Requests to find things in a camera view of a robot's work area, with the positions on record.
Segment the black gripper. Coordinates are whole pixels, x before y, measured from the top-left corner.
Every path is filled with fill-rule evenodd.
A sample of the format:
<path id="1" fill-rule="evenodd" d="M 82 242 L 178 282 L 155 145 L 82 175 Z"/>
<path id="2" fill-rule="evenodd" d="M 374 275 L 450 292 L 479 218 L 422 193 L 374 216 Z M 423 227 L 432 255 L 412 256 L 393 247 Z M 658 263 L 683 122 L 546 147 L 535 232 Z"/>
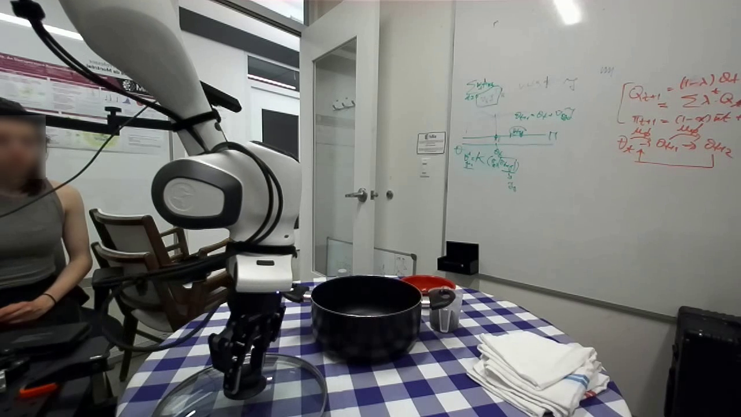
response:
<path id="1" fill-rule="evenodd" d="M 265 354 L 276 341 L 286 306 L 276 292 L 237 292 L 222 332 L 209 335 L 212 362 L 222 370 L 228 398 L 260 394 L 266 387 Z"/>

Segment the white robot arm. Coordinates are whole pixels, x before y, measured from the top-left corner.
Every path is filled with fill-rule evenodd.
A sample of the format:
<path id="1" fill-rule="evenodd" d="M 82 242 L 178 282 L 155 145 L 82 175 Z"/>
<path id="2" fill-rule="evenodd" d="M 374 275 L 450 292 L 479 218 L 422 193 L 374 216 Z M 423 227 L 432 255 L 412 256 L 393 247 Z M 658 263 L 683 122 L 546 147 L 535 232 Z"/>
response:
<path id="1" fill-rule="evenodd" d="M 222 373 L 224 395 L 265 392 L 265 357 L 283 322 L 283 294 L 294 282 L 298 161 L 228 138 L 178 34 L 174 0 L 61 4 L 89 49 L 139 82 L 174 122 L 186 155 L 155 174 L 152 206 L 184 228 L 230 233 L 230 322 L 209 341 L 212 364 Z"/>

